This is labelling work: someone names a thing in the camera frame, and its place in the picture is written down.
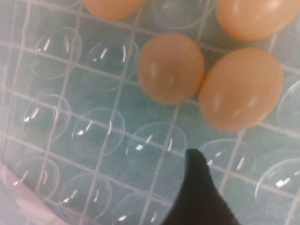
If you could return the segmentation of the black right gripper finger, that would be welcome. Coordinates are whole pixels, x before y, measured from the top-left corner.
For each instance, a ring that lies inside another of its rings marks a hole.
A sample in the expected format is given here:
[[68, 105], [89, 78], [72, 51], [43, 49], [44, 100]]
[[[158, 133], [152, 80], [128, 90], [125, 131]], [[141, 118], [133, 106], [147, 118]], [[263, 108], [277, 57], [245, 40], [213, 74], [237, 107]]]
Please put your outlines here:
[[163, 225], [238, 225], [213, 183], [207, 160], [198, 149], [188, 149], [184, 180]]

